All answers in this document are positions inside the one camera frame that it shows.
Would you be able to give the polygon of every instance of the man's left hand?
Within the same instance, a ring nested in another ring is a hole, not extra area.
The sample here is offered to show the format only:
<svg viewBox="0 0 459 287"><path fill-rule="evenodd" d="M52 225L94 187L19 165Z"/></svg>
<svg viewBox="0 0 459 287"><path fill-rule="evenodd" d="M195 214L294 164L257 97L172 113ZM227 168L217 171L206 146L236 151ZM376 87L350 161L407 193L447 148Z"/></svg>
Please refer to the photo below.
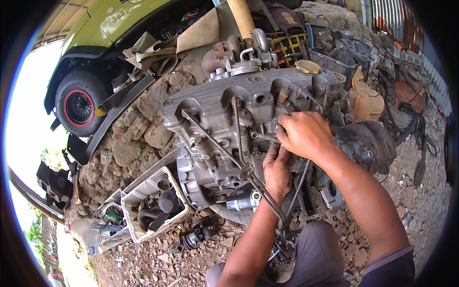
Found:
<svg viewBox="0 0 459 287"><path fill-rule="evenodd" d="M296 155L289 153L284 146L273 143L263 160L266 190L281 203L291 188L291 166Z"/></svg>

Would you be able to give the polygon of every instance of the hand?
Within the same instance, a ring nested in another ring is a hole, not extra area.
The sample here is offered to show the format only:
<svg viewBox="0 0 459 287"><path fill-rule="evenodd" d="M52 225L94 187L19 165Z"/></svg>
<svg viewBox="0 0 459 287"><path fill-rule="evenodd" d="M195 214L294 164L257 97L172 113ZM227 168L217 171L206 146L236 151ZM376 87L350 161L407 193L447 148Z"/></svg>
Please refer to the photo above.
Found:
<svg viewBox="0 0 459 287"><path fill-rule="evenodd" d="M319 113L292 112L278 118L277 139L285 148L318 164L338 145L333 141L330 127Z"/></svg>
<svg viewBox="0 0 459 287"><path fill-rule="evenodd" d="M263 160L266 190L281 203L291 188L291 166L296 160L283 146L273 143Z"/></svg>

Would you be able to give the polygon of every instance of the corrugated metal sheet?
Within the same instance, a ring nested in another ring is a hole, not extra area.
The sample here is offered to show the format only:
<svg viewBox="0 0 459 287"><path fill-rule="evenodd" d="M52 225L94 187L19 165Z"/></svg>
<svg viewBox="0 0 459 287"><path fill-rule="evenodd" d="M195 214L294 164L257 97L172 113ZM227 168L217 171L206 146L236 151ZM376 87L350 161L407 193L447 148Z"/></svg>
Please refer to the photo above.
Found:
<svg viewBox="0 0 459 287"><path fill-rule="evenodd" d="M371 5L375 27L387 32L392 40L403 43L414 53L423 56L423 66L431 80L429 92L448 115L451 102L448 87L441 77L443 71L440 57L412 11L402 0L371 0Z"/></svg>

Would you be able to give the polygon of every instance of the cement bag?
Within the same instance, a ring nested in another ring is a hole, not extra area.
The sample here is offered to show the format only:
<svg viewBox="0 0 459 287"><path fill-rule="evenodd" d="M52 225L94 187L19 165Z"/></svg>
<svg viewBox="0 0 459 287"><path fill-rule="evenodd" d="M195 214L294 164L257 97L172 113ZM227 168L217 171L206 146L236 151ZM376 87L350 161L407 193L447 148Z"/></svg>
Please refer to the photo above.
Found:
<svg viewBox="0 0 459 287"><path fill-rule="evenodd" d="M350 113L354 123L377 121L384 111L384 99L364 82L362 67L359 66L352 77L352 88L349 89Z"/></svg>

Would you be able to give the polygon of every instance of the gray pants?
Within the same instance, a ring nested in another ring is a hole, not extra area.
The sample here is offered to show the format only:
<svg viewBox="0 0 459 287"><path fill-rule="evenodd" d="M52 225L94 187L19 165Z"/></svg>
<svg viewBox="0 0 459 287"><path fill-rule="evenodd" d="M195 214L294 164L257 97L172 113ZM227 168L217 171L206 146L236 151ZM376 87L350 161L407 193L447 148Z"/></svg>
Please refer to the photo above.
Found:
<svg viewBox="0 0 459 287"><path fill-rule="evenodd" d="M265 274L258 278L255 286L337 286L349 287L343 277L344 259L333 228L325 221L312 221L302 230L294 246L295 269L285 283L273 283ZM212 266L206 274L208 287L217 285L225 263Z"/></svg>

